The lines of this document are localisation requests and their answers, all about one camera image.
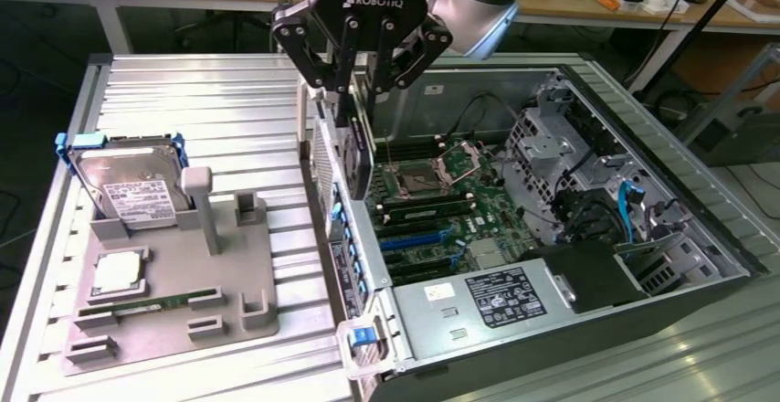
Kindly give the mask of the graphics card with black cooler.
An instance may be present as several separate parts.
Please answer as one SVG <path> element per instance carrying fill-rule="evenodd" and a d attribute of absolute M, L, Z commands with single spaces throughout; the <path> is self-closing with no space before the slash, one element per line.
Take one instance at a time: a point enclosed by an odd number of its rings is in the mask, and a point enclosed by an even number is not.
<path fill-rule="evenodd" d="M 343 173 L 352 199 L 362 201 L 368 193 L 375 167 L 374 112 L 376 92 L 371 89 L 367 67 L 355 61 L 336 89 L 335 126 L 342 135 Z"/>

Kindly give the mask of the black RAM slot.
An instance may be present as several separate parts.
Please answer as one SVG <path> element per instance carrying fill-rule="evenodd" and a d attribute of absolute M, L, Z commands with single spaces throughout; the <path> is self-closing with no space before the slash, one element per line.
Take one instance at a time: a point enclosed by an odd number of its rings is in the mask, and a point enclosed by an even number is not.
<path fill-rule="evenodd" d="M 376 150 L 375 161 L 386 164 L 390 162 L 432 159 L 440 153 L 442 151 L 436 148 L 379 148 Z"/>
<path fill-rule="evenodd" d="M 386 148 L 386 142 L 376 143 L 376 149 Z M 439 142 L 434 139 L 407 139 L 407 140 L 395 140 L 391 144 L 391 149 L 400 149 L 400 150 L 439 150 Z"/>

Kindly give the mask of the silver drive cage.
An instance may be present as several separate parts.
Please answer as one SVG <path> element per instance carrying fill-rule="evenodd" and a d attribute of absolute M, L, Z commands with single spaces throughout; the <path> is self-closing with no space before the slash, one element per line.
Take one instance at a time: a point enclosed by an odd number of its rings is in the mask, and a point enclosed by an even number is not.
<path fill-rule="evenodd" d="M 595 176 L 600 156 L 564 116 L 563 110 L 532 106 L 507 139 L 507 150 L 518 160 L 520 187 L 544 204 L 563 189 L 590 190 L 606 179 Z"/>

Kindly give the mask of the CPU socket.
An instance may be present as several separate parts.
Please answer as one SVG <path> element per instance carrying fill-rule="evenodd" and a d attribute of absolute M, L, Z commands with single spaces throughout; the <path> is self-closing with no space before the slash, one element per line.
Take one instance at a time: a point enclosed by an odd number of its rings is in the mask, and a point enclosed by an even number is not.
<path fill-rule="evenodd" d="M 442 196 L 448 193 L 448 188 L 428 161 L 402 163 L 392 173 L 396 184 L 395 197 L 399 199 Z"/>

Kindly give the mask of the blue expansion slot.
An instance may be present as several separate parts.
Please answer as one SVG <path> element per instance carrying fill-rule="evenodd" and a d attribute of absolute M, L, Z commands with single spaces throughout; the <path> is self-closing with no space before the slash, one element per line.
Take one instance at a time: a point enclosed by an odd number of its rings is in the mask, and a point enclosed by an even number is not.
<path fill-rule="evenodd" d="M 382 241 L 379 248 L 382 251 L 394 251 L 410 249 L 426 245 L 439 244 L 447 238 L 447 232 L 440 231 L 431 234 L 418 235 L 408 238 L 399 238 L 395 240 Z"/>

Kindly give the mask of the silver chipset heatsink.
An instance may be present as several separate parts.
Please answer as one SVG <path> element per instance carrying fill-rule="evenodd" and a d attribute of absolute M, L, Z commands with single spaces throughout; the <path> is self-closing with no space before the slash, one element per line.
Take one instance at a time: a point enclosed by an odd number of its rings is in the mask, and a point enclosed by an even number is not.
<path fill-rule="evenodd" d="M 504 251 L 495 238 L 482 238 L 470 244 L 470 254 L 480 270 L 495 268 L 506 264 Z"/>

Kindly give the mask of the long black expansion slot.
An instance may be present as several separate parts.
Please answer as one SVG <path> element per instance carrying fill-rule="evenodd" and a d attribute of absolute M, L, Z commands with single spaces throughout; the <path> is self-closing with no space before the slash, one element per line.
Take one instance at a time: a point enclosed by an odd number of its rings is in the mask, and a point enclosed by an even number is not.
<path fill-rule="evenodd" d="M 404 272 L 412 272 L 418 270 L 436 270 L 442 268 L 451 267 L 451 258 L 439 258 L 439 259 L 426 259 L 423 261 L 416 261 L 414 263 L 407 263 L 399 266 L 392 266 L 390 268 L 390 272 L 394 272 L 396 275 L 402 275 Z"/>
<path fill-rule="evenodd" d="M 392 284 L 395 286 L 404 286 L 407 284 L 414 284 L 428 280 L 446 278 L 451 275 L 455 275 L 456 273 L 458 270 L 452 269 L 451 267 L 440 267 L 430 270 L 418 270 L 414 272 L 403 273 L 400 276 L 395 276 L 392 279 Z"/>

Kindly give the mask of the grey printed parts rack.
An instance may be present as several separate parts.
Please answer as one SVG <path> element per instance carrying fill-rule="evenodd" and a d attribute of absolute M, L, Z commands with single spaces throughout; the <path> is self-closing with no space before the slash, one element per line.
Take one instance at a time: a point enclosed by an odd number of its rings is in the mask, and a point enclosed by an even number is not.
<path fill-rule="evenodd" d="M 276 285 L 266 203 L 251 192 L 214 202 L 208 167 L 180 179 L 194 208 L 171 227 L 128 229 L 92 220 L 62 365 L 70 376 L 172 354 L 272 336 L 279 331 Z M 143 291 L 91 296 L 100 255 L 143 258 Z M 188 306 L 118 316 L 118 304 L 182 298 Z"/>

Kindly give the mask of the black plastic fan shroud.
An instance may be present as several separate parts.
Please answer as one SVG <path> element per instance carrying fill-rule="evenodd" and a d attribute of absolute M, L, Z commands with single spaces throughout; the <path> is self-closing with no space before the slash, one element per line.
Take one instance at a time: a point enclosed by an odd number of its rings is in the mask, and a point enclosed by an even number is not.
<path fill-rule="evenodd" d="M 522 260 L 542 259 L 564 285 L 575 313 L 591 312 L 648 298 L 615 247 L 602 241 L 579 241 L 527 250 Z"/>

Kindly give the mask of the dark computer tower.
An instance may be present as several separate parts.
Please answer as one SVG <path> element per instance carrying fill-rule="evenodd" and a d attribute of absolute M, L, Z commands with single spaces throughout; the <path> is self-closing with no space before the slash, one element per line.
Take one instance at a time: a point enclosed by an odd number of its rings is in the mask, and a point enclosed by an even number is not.
<path fill-rule="evenodd" d="M 736 121 L 706 158 L 708 165 L 780 163 L 780 113 L 750 106 L 738 112 Z"/>

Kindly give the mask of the silver CPU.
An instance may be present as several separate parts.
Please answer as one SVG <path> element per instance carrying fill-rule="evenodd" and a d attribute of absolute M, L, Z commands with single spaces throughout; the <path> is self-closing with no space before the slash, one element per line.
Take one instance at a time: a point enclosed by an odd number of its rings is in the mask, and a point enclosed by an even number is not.
<path fill-rule="evenodd" d="M 144 288 L 143 258 L 138 252 L 124 251 L 99 256 L 91 296 L 143 291 Z"/>

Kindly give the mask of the green bare RAM stick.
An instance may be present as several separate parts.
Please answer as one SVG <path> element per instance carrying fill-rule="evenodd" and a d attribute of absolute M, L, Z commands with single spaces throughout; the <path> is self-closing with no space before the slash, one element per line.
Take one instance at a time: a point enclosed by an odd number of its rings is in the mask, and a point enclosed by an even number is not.
<path fill-rule="evenodd" d="M 112 312 L 118 316 L 124 317 L 152 312 L 166 312 L 187 306 L 187 299 L 160 298 L 159 300 L 135 301 L 118 304 Z"/>

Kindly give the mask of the silver disk bay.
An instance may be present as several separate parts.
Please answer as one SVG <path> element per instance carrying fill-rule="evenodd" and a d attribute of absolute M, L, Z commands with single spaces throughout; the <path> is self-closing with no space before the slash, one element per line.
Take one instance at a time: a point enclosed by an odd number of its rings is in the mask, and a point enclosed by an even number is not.
<path fill-rule="evenodd" d="M 616 245 L 616 251 L 651 296 L 722 278 L 703 249 L 682 232 L 643 243 Z"/>

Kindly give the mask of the open black PC case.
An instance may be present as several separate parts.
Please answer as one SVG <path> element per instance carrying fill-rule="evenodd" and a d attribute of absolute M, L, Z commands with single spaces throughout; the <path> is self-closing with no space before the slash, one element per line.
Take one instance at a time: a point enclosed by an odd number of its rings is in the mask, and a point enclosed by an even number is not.
<path fill-rule="evenodd" d="M 395 140 L 464 139 L 502 156 L 499 175 L 538 239 L 534 249 L 579 241 L 615 247 L 684 233 L 722 278 L 591 312 L 558 327 L 439 360 L 418 360 L 396 304 L 364 199 L 350 196 L 335 126 L 336 94 L 303 88 L 300 108 L 312 119 L 307 141 L 307 190 L 318 199 L 319 240 L 328 258 L 330 292 L 338 310 L 336 344 L 355 397 L 363 402 L 434 402 L 538 372 L 660 333 L 698 310 L 723 301 L 770 274 L 767 259 L 780 238 L 728 192 L 644 106 L 590 61 L 495 59 L 430 69 L 407 90 L 376 96 L 375 146 Z M 520 187 L 507 139 L 532 106 L 563 110 L 600 156 L 603 186 L 560 190 L 548 203 Z M 340 196 L 332 197 L 332 183 Z M 331 220 L 334 206 L 340 216 Z M 344 228 L 351 239 L 344 239 Z M 352 244 L 359 257 L 348 255 Z M 363 277 L 355 278 L 359 261 Z M 368 297 L 359 293 L 359 280 Z M 352 348 L 348 333 L 374 327 L 375 344 Z"/>

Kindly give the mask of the grey metal frame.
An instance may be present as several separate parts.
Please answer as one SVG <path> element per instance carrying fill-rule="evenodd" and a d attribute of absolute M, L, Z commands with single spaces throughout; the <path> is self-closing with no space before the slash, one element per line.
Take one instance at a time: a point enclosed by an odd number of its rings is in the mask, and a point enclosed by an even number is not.
<path fill-rule="evenodd" d="M 688 116 L 687 122 L 680 126 L 679 138 L 686 144 L 691 144 L 702 134 L 704 128 L 712 122 L 718 112 L 726 107 L 730 101 L 735 100 L 754 79 L 760 78 L 763 70 L 771 64 L 780 65 L 780 43 L 771 43 L 758 54 L 744 72 L 718 95 L 715 101 L 700 111 Z"/>

